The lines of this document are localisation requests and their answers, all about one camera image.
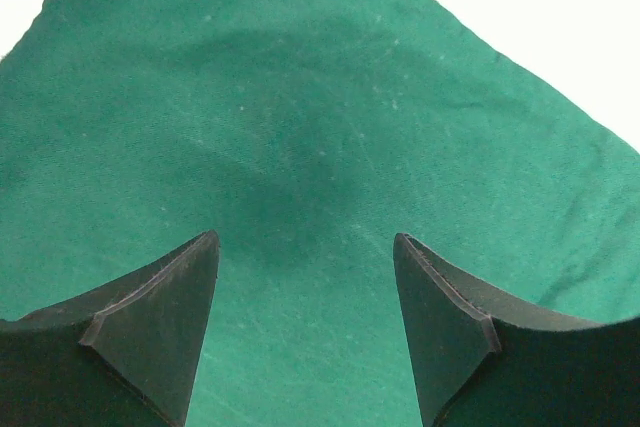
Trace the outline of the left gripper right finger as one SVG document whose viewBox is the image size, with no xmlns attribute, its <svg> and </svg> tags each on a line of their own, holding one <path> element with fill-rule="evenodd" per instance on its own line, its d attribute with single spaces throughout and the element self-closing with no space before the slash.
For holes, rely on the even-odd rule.
<svg viewBox="0 0 640 427">
<path fill-rule="evenodd" d="M 635 426 L 639 322 L 597 323 L 516 297 L 411 235 L 395 278 L 426 426 Z"/>
</svg>

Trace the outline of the dark green surgical cloth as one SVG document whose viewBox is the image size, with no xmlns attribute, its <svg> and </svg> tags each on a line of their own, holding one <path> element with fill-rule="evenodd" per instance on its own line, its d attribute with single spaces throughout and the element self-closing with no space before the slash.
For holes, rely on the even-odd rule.
<svg viewBox="0 0 640 427">
<path fill-rule="evenodd" d="M 45 0 L 1 63 L 1 314 L 214 230 L 192 426 L 416 426 L 406 232 L 639 312 L 639 156 L 434 0 Z"/>
</svg>

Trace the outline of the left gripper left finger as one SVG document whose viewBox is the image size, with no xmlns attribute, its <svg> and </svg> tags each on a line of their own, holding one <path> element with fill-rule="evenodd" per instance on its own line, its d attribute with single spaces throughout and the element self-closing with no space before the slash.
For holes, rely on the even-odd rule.
<svg viewBox="0 0 640 427">
<path fill-rule="evenodd" d="M 217 280 L 206 231 L 153 263 L 1 323 L 4 426 L 183 426 Z"/>
</svg>

